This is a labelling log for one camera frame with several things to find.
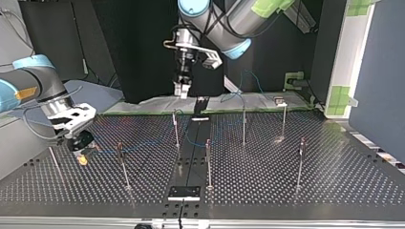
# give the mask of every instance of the metal bracket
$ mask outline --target metal bracket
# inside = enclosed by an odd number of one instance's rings
[[[222,59],[218,55],[218,52],[214,50],[201,48],[187,43],[176,43],[176,47],[193,49],[199,52],[204,52],[207,56],[207,59],[202,63],[202,65],[207,69],[215,70],[223,64]]]
[[[173,186],[169,191],[169,201],[200,201],[200,186]]]
[[[349,97],[349,104],[348,106],[351,107],[357,107],[358,106],[358,101],[355,98]]]

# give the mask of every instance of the black cable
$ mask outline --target black cable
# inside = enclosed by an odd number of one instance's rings
[[[12,65],[12,64],[0,65],[0,67],[10,66],[10,65]]]
[[[214,12],[215,17],[216,17],[217,19],[220,19],[220,17],[219,17],[218,14],[215,12],[215,10],[213,10],[213,12]],[[274,25],[274,23],[277,21],[277,19],[280,17],[280,15],[281,15],[281,13],[278,13],[278,14],[277,14],[277,17],[274,18],[274,20],[273,20],[271,23],[269,23],[262,31],[260,31],[259,33],[256,33],[256,34],[238,34],[238,33],[237,33],[235,30],[233,30],[233,28],[230,26],[229,17],[226,18],[226,24],[227,24],[227,25],[225,25],[225,24],[221,21],[221,19],[218,20],[218,23],[220,23],[220,24],[223,26],[223,28],[224,28],[227,32],[231,33],[232,35],[234,35],[234,36],[236,36],[236,37],[238,37],[238,38],[241,38],[241,39],[255,38],[255,37],[258,37],[258,36],[262,35],[262,34],[265,33],[268,29],[270,29],[270,28]]]
[[[206,20],[206,23],[205,23],[205,28],[203,29],[203,32],[202,32],[202,35],[207,35],[208,34],[208,32],[207,32],[207,30],[208,30],[208,26],[209,26],[209,23],[211,23],[211,15],[212,15],[212,10],[213,10],[213,2],[212,2],[213,0],[211,0],[211,1],[209,1],[209,14],[208,14],[208,19]]]
[[[117,74],[117,72],[115,72],[113,75],[111,75],[110,80],[108,80],[107,86],[111,84],[111,81],[113,81],[113,78],[114,78],[114,76],[115,76],[116,74]]]
[[[309,83],[309,80],[306,79],[306,81],[307,81],[307,83],[308,83],[308,87],[309,87],[310,91],[312,92],[312,95],[315,97],[316,100],[318,100],[318,103],[319,103],[319,105],[321,105],[322,110],[325,111],[324,105],[322,105],[321,100],[319,100],[318,96],[316,96],[315,92],[313,91],[313,89],[312,89],[312,87],[311,87],[311,85],[310,85],[310,83]]]

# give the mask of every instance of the metal breadboard table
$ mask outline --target metal breadboard table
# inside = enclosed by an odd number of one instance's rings
[[[178,151],[171,115],[101,117],[90,130],[101,149],[90,165],[65,148],[54,148],[61,173],[49,152],[33,158],[0,181],[0,218],[405,221],[405,177],[321,114],[288,113],[281,141],[282,113],[247,114],[245,146],[242,114],[189,119],[178,116]],[[115,155],[119,141],[131,190]],[[200,186],[201,199],[168,201],[172,186]]]

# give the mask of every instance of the cable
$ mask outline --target cable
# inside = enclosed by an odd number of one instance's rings
[[[69,132],[68,130],[64,130],[64,131],[58,133],[58,134],[55,135],[55,136],[43,136],[42,134],[38,133],[36,130],[33,129],[33,127],[30,125],[30,122],[29,122],[28,119],[27,119],[27,112],[30,111],[30,110],[32,110],[32,109],[33,109],[33,108],[29,108],[29,109],[26,109],[26,110],[23,112],[23,121],[24,121],[24,123],[26,124],[27,128],[28,128],[34,135],[36,135],[36,136],[38,136],[38,137],[40,137],[40,138],[42,138],[42,139],[44,139],[44,140],[57,140],[58,138],[64,136],[65,134],[67,134],[67,133]]]
[[[297,11],[297,19],[296,19],[296,21],[295,21],[295,26],[298,28],[298,22],[299,22],[299,19],[300,19],[300,12],[301,12],[301,8],[302,8],[302,0],[300,0],[300,3],[299,3],[299,5],[298,5],[298,11]],[[324,107],[324,105],[322,105],[322,103],[321,103],[321,100],[319,100],[319,98],[318,98],[318,96],[316,96],[316,94],[315,94],[315,92],[313,91],[313,88],[311,87],[311,85],[310,85],[310,83],[309,83],[309,80],[307,80],[306,79],[306,81],[307,81],[307,83],[308,83],[308,87],[309,87],[309,89],[310,89],[310,91],[311,91],[311,93],[312,93],[312,95],[315,97],[315,99],[318,101],[318,103],[319,103],[319,105],[322,107],[322,109],[325,111],[325,107]]]
[[[218,14],[215,12],[215,10],[213,10],[213,12],[214,12],[215,17],[216,17],[217,19],[219,19],[219,16],[218,16]],[[260,31],[259,33],[256,33],[256,34],[238,34],[238,33],[230,26],[229,18],[228,18],[228,17],[226,17],[226,24],[227,24],[227,26],[221,21],[221,19],[220,19],[220,20],[217,20],[217,21],[223,26],[223,28],[224,28],[227,32],[231,33],[232,35],[234,35],[234,36],[236,36],[236,37],[238,37],[238,38],[246,39],[246,38],[255,38],[255,37],[258,37],[258,36],[262,35],[263,33],[265,33],[268,29],[270,29],[270,28],[274,25],[274,23],[277,21],[277,19],[280,17],[280,15],[281,15],[281,13],[278,13],[277,16],[276,16],[276,18],[274,18],[274,20],[273,20],[271,23],[269,23],[262,31]]]
[[[245,70],[245,73],[250,73],[250,74],[256,79],[257,86],[259,87],[259,90],[260,90],[261,94],[262,94],[265,98],[267,98],[267,97],[265,96],[265,92],[263,91],[262,86],[261,86],[261,84],[260,84],[259,77],[258,77],[256,74],[254,74],[252,71]],[[227,97],[227,94],[226,94],[225,96],[223,96],[223,98],[222,98],[221,101],[220,101],[221,103],[226,102],[226,101],[228,101],[228,100],[234,98],[234,97],[236,96],[236,94],[240,94],[240,91],[241,91],[241,88],[242,88],[242,85],[243,85],[243,81],[244,81],[244,77],[245,77],[245,75],[243,74],[243,72],[241,72],[241,82],[240,82],[240,84],[239,84],[238,91],[237,91],[236,93],[231,93],[231,94],[233,94],[233,95],[232,95],[231,97],[229,97],[228,99],[224,99],[224,98]]]
[[[18,33],[17,29],[15,28],[15,26],[12,24],[12,22],[10,21],[10,19],[7,17],[7,13],[16,17],[17,20],[21,23],[21,25],[23,26],[23,30],[26,33],[27,36],[27,30],[25,29],[26,26],[24,24],[24,22],[20,19],[20,17],[18,15],[16,15],[13,11],[11,10],[6,10],[6,9],[1,9],[1,11],[4,13],[4,18],[6,19],[6,21],[9,23],[9,25],[11,26],[11,28],[14,30],[15,34],[18,36],[18,38],[30,49],[33,49],[33,47],[20,35],[20,33]]]
[[[5,66],[10,66],[12,64],[4,64],[4,65],[0,65],[0,67],[5,67]]]
[[[315,92],[313,91],[313,89],[312,89],[312,87],[311,87],[311,85],[310,85],[310,83],[309,83],[309,80],[306,79],[306,81],[307,81],[307,83],[308,83],[308,86],[309,86],[310,91],[312,92],[312,95],[315,97],[316,100],[318,100],[318,103],[319,103],[319,105],[321,105],[322,110],[325,111],[324,105],[322,105],[321,100],[319,100],[318,96],[316,96]]]
[[[113,75],[111,75],[110,80],[108,80],[108,85],[111,84],[111,80],[113,80],[113,78],[114,78],[114,76],[116,76],[116,74],[117,74],[117,72],[115,72]]]
[[[24,23],[24,20],[19,17],[15,12],[11,11],[11,10],[7,10],[7,9],[2,9],[0,8],[0,11],[3,12],[4,18],[6,19],[6,21],[9,23],[9,25],[11,26],[11,28],[14,30],[15,34],[17,35],[17,37],[28,47],[30,48],[32,51],[30,53],[30,56],[33,56],[34,54],[34,49],[33,46],[31,44],[29,44],[28,41],[26,41],[21,35],[20,33],[18,33],[17,29],[15,28],[15,26],[12,24],[12,22],[10,21],[10,19],[7,17],[7,13],[14,16],[15,18],[17,18],[17,20],[21,23],[21,26],[24,30],[24,33],[26,34],[26,37],[29,37],[28,35],[28,31],[27,31],[27,26]],[[0,65],[0,67],[4,67],[4,66],[9,66],[12,64],[6,64],[6,65]]]
[[[110,84],[110,88],[113,87],[114,83],[118,80],[118,77],[116,77],[116,79],[113,80],[113,82]]]

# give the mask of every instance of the metal rod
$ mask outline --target metal rod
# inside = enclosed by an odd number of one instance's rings
[[[208,190],[214,189],[214,186],[212,186],[212,179],[211,179],[211,147],[209,145],[210,140],[206,140],[205,144],[205,153],[206,153],[206,162],[208,164]]]
[[[298,178],[297,178],[297,187],[296,187],[296,196],[298,196],[298,192],[301,188],[301,174],[302,174],[302,168],[303,168],[303,161],[305,154],[307,153],[307,142],[304,137],[301,138],[300,142],[300,148],[299,148],[299,154],[300,154],[300,167],[298,169]]]
[[[62,181],[64,182],[65,180],[64,180],[64,178],[63,178],[62,171],[60,170],[59,162],[57,162],[56,155],[54,154],[54,151],[53,151],[52,146],[48,147],[48,149],[49,149],[50,152],[51,152],[51,156],[52,156],[52,159],[53,159],[53,163],[54,163],[54,165],[56,166],[57,172],[59,173],[60,178],[61,178]]]
[[[244,109],[244,146],[246,144],[246,110]]]
[[[173,125],[175,126],[176,146],[177,146],[177,148],[180,148],[179,131],[178,131],[178,123],[177,123],[177,119],[176,119],[176,112],[173,112]]]
[[[129,184],[129,178],[125,167],[125,162],[122,162],[122,169],[124,170],[125,180],[127,182],[127,189],[131,190],[131,185]]]
[[[287,117],[287,105],[284,107],[284,113],[283,113],[283,129],[281,131],[282,138],[284,138],[284,132],[286,129],[286,117]]]

